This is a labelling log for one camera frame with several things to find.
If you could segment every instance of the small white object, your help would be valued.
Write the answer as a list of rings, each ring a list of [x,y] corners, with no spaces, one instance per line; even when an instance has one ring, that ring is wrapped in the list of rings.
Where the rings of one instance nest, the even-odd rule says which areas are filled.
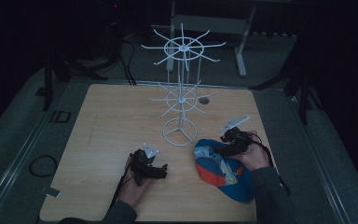
[[[146,153],[146,157],[148,159],[155,157],[158,154],[158,150],[154,149],[150,146],[148,146],[146,143],[144,143],[144,151]]]
[[[248,119],[249,119],[249,116],[245,116],[245,117],[242,117],[242,118],[239,118],[239,119],[229,119],[228,123],[226,124],[226,126],[221,128],[220,131],[222,133],[224,133],[225,131],[230,130],[230,129],[232,129],[234,127],[237,127],[238,125],[244,123]]]

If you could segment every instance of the human hand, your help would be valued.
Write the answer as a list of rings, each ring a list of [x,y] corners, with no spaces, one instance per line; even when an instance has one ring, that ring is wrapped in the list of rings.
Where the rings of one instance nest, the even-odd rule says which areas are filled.
[[[129,165],[130,161],[131,156],[127,159],[126,167]],[[133,172],[131,168],[129,168],[124,177],[123,186],[118,193],[117,199],[134,208],[142,200],[142,197],[152,182],[153,179],[147,178],[141,186],[138,186],[133,178]]]
[[[248,133],[251,134],[254,141],[259,142],[258,137],[255,136],[257,135],[256,131],[250,131]],[[255,143],[252,143],[245,152],[231,156],[230,158],[241,161],[250,171],[269,166],[269,158],[266,152],[261,146]]]

